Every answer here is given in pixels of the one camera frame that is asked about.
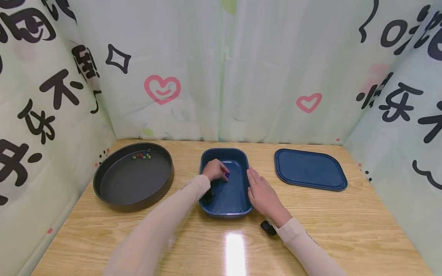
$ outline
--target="pink heart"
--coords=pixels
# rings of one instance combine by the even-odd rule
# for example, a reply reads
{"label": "pink heart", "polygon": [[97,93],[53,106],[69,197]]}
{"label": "pink heart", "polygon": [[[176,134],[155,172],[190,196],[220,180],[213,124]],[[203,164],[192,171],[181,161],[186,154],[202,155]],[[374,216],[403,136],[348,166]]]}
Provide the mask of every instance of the pink heart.
{"label": "pink heart", "polygon": [[[315,103],[313,104],[312,107],[308,108],[306,107],[302,101],[306,101],[306,102],[311,102],[314,99],[316,99]],[[312,94],[311,96],[301,96],[296,100],[296,105],[299,107],[299,109],[301,109],[302,111],[306,112],[306,113],[312,113],[313,110],[316,109],[316,107],[319,105],[319,103],[321,102],[322,99],[322,94],[321,93],[315,93]]]}
{"label": "pink heart", "polygon": [[[150,85],[150,82],[153,81],[153,80],[156,80],[156,81],[160,84],[161,88],[166,87],[166,85],[167,85],[169,82],[173,82],[173,83],[175,83],[175,85],[176,85],[176,90],[175,90],[175,92],[174,92],[172,95],[170,95],[169,97],[160,100],[160,99],[158,99],[158,97],[152,92],[152,90],[150,90],[149,85]],[[144,89],[146,90],[147,95],[149,95],[149,97],[152,98],[152,100],[154,100],[154,101],[155,101],[157,104],[159,104],[159,105],[163,105],[163,104],[168,103],[168,102],[170,102],[171,100],[175,99],[176,97],[178,97],[178,95],[179,95],[179,93],[180,93],[180,91],[181,91],[181,84],[179,83],[179,80],[178,80],[177,78],[174,78],[174,77],[167,77],[167,78],[165,78],[165,79],[162,79],[162,78],[161,78],[160,76],[158,76],[158,75],[152,75],[152,76],[148,77],[148,78],[144,81]],[[167,95],[167,94],[170,93],[170,89],[167,89],[165,92],[161,92],[160,90],[156,90],[155,92],[156,92],[158,95],[160,95],[160,96],[165,96],[165,95]]]}

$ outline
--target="fabric backdrop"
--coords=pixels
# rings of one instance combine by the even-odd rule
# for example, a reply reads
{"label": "fabric backdrop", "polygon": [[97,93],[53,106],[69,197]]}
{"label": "fabric backdrop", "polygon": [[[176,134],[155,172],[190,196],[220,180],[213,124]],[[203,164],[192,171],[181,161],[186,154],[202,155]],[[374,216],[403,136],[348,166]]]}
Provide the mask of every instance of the fabric backdrop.
{"label": "fabric backdrop", "polygon": [[0,0],[0,271],[29,274],[115,133],[345,142],[442,275],[440,5]]}

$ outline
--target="sleeve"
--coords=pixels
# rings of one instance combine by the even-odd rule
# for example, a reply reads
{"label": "sleeve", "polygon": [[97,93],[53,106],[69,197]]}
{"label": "sleeve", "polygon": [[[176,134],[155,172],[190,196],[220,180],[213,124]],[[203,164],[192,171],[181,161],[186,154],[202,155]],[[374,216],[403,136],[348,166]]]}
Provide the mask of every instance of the sleeve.
{"label": "sleeve", "polygon": [[192,205],[210,189],[197,175],[180,191],[155,207],[114,250],[104,276],[153,276],[161,251]]}
{"label": "sleeve", "polygon": [[309,236],[297,219],[292,218],[281,228],[275,227],[275,230],[309,276],[346,276],[327,252]]}

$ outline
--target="dark round tray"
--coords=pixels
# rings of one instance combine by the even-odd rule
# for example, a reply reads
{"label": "dark round tray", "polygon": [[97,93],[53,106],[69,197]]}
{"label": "dark round tray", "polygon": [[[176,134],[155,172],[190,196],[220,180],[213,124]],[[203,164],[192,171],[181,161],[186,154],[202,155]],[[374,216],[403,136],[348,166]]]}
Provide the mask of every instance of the dark round tray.
{"label": "dark round tray", "polygon": [[[134,155],[148,150],[150,160]],[[160,200],[170,189],[174,177],[172,157],[162,146],[137,143],[109,155],[94,176],[94,191],[99,199],[121,212],[135,212]]]}

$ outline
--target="wooden table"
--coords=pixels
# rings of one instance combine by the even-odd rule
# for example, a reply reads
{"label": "wooden table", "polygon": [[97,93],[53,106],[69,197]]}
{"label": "wooden table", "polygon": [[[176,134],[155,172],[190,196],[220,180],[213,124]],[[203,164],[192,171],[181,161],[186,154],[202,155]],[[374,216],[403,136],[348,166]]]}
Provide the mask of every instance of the wooden table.
{"label": "wooden table", "polygon": [[[139,140],[119,140],[112,151]],[[348,275],[432,275],[387,211],[370,183],[341,146],[154,141],[172,155],[175,180],[163,200],[199,172],[201,154],[211,147],[243,150],[272,184],[281,202]],[[302,188],[281,182],[274,172],[279,148],[326,153],[348,180],[343,192]],[[136,213],[109,209],[92,182],[34,270],[34,276],[101,275],[114,248],[156,205]],[[277,237],[259,227],[255,210],[238,220],[215,220],[195,205],[175,245],[159,264],[160,275],[306,275]]]}

